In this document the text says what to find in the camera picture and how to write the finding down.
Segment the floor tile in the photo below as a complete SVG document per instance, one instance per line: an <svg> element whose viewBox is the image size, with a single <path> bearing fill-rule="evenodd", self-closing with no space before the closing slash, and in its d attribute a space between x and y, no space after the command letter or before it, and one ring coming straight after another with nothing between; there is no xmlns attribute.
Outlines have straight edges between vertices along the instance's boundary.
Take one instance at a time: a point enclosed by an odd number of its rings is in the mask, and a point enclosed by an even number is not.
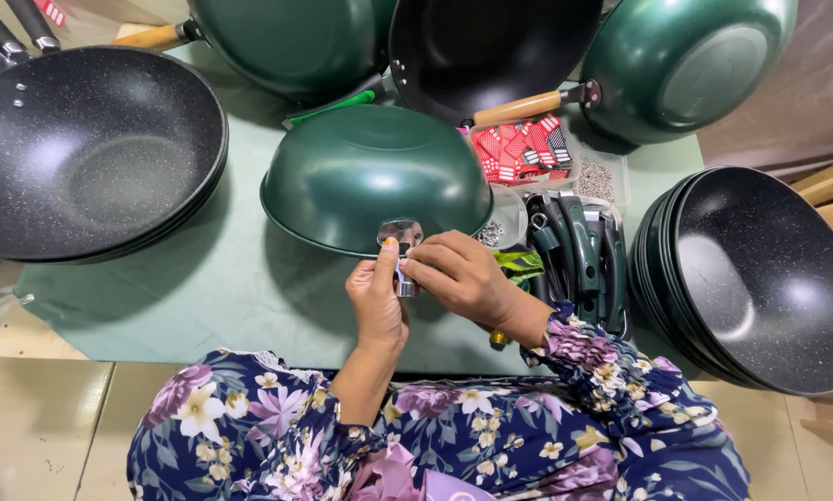
<svg viewBox="0 0 833 501"><path fill-rule="evenodd" d="M0 501L71 501L112 364L0 359Z"/></svg>
<svg viewBox="0 0 833 501"><path fill-rule="evenodd" d="M833 501L833 431L807 430L800 425L800 419L815 419L811 401L787 397L787 404L809 498Z"/></svg>
<svg viewBox="0 0 833 501"><path fill-rule="evenodd" d="M784 396L721 381L693 381L732 433L750 472L756 501L825 501L807 496Z"/></svg>
<svg viewBox="0 0 833 501"><path fill-rule="evenodd" d="M76 501L129 501L126 454L141 416L183 366L116 364Z"/></svg>

